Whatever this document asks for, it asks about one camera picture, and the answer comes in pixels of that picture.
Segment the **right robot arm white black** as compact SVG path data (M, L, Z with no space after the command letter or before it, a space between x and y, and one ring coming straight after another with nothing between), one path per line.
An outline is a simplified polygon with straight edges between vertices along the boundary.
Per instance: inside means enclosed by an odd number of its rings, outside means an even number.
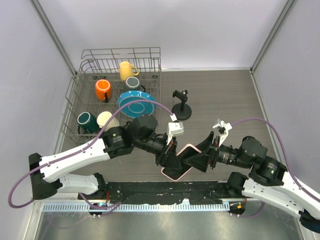
M268 149L252 136L243 138L239 148L223 145L227 133L209 137L203 149L183 158L182 162L199 171L215 168L217 163L249 169L248 175L232 172L227 180L226 193L260 200L297 218L305 228L320 231L320 195L291 176L289 169L267 155Z

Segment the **pink case smartphone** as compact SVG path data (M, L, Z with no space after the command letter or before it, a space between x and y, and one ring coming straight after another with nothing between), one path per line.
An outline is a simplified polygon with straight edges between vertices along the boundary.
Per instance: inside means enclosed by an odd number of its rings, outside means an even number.
M181 158L182 160L187 159L189 157L192 157L194 155L197 155L201 153L202 151L199 150L194 145L188 143L186 144L178 153L177 157ZM183 176L185 176L193 167L191 165L188 165L186 163L181 163L182 169L176 170L168 167L162 167L161 174L170 179L171 181L178 181Z

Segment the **black phone stand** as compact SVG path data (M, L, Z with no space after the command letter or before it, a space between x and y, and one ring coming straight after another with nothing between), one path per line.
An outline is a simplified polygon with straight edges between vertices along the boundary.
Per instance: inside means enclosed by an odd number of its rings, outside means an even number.
M187 104L187 101L188 101L187 94L188 94L187 90L184 90L182 92L175 90L172 93L173 98L176 97L181 101L181 103L175 104L171 109L172 113L175 114L177 120L179 121L188 120L192 115L192 109Z

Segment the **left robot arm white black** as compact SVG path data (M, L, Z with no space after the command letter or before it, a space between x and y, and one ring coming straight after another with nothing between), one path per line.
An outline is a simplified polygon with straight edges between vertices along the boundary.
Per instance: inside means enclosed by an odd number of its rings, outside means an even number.
M182 163L176 153L176 136L184 133L182 122L168 123L167 132L155 132L158 122L152 115L142 115L126 125L111 127L101 136L70 150L41 156L28 157L31 170L31 189L34 200L44 200L56 193L82 193L100 200L107 192L103 176L74 175L71 172L87 165L129 155L138 148L155 156L158 166L181 170Z

